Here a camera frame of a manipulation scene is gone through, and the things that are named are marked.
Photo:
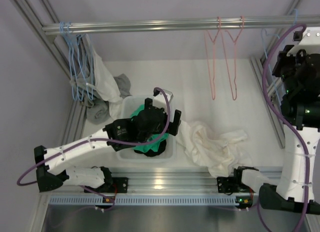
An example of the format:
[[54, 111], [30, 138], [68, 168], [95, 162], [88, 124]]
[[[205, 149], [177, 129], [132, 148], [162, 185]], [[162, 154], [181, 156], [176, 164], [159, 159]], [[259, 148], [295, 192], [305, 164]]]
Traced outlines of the black tank top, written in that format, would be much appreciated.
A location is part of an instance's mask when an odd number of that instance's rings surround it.
[[161, 142], [157, 141], [156, 143], [153, 143], [149, 146], [146, 146], [144, 154], [147, 157], [159, 156], [160, 154], [162, 154], [166, 150], [166, 146], [167, 146], [166, 140], [162, 140]]

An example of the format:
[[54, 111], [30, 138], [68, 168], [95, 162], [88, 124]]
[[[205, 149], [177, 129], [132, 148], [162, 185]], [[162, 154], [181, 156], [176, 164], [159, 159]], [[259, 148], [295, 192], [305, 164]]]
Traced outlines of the green tank top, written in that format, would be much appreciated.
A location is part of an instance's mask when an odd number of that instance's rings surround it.
[[[144, 110], [144, 104], [141, 104], [132, 114], [131, 114], [131, 118], [137, 116], [142, 110]], [[158, 135], [152, 135], [151, 138], [148, 139], [149, 141], [154, 140], [155, 138], [157, 138]], [[168, 133], [165, 133], [158, 141], [162, 141], [162, 140], [167, 140], [167, 138], [169, 137]], [[151, 144], [148, 145], [142, 145], [142, 146], [135, 146], [133, 147], [133, 150], [138, 153], [138, 154], [144, 154], [144, 152], [146, 151], [146, 146], [149, 146]]]

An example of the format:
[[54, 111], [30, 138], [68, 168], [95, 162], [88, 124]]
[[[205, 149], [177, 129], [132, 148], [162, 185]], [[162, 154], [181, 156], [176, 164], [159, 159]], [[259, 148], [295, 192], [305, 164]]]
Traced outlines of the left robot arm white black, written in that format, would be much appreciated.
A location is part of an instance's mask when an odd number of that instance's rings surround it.
[[81, 168], [75, 164], [90, 159], [99, 152], [118, 152], [157, 143], [164, 134], [176, 136], [181, 123], [181, 111], [175, 110], [170, 121], [169, 107], [155, 106], [147, 98], [143, 109], [134, 116], [117, 119], [92, 135], [56, 148], [42, 145], [34, 148], [36, 183], [40, 192], [56, 190], [63, 185], [109, 191], [113, 186], [111, 172], [106, 167]]

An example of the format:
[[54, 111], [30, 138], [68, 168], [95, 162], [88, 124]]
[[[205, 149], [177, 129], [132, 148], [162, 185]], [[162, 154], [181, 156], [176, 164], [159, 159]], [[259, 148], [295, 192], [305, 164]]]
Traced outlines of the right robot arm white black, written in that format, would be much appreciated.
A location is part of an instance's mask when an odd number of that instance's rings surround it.
[[287, 45], [278, 53], [272, 71], [285, 88], [281, 114], [287, 123], [284, 164], [278, 185], [258, 169], [238, 167], [232, 184], [239, 190], [259, 194], [264, 209], [319, 215], [320, 205], [313, 194], [313, 172], [320, 140], [320, 55]]

